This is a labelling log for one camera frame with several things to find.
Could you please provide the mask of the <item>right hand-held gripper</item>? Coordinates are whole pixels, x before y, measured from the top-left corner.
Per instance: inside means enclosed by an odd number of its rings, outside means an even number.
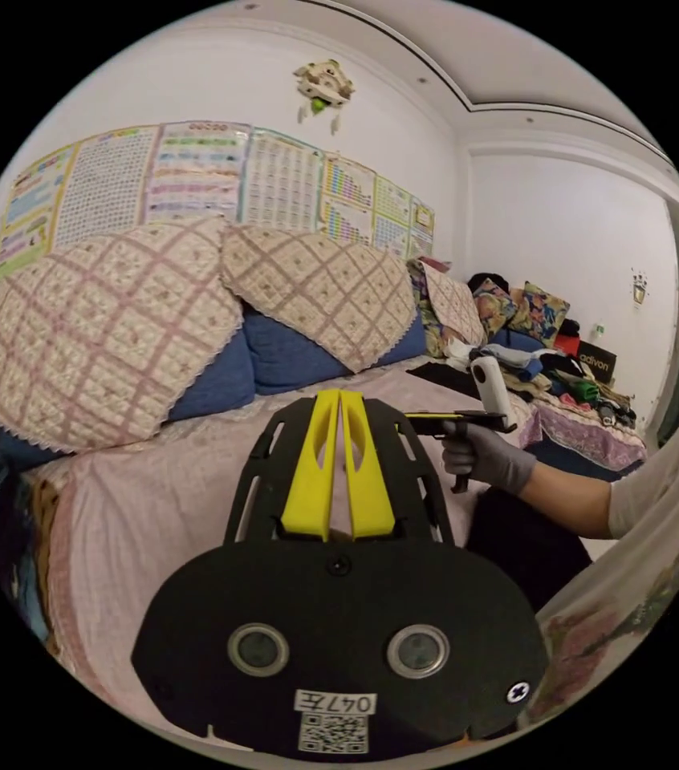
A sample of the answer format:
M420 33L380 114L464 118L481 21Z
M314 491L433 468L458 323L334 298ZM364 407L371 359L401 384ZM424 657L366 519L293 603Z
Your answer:
M445 438L445 423L454 422L457 424L468 423L475 424L497 432L505 441L510 443L503 436L514 430L507 422L504 415L488 413L484 411L458 411L449 413L421 411L407 412L406 419L412 426L412 430L419 436L430 436L442 441ZM453 492L466 492L470 478L468 476L455 477L452 487Z

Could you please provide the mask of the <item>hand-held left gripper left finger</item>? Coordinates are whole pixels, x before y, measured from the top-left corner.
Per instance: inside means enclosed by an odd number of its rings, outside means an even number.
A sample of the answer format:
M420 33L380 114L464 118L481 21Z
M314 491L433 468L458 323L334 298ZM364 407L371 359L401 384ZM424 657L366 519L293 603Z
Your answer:
M285 534L327 540L335 471L340 391L325 390L312 401L287 501L281 516Z

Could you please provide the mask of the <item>person's right hand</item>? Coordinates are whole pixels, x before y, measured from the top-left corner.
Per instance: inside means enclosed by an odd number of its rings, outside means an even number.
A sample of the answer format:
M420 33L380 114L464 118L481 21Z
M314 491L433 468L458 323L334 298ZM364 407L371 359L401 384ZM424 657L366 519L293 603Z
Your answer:
M536 458L497 432L470 423L445 423L442 463L452 476L468 476L513 496L531 479Z

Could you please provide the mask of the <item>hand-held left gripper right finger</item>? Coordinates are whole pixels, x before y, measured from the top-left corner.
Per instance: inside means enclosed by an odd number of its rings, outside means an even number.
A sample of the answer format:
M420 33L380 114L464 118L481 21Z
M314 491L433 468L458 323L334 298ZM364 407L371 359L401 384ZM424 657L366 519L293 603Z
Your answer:
M395 529L395 517L364 397L357 391L341 391L339 404L352 538L389 537Z

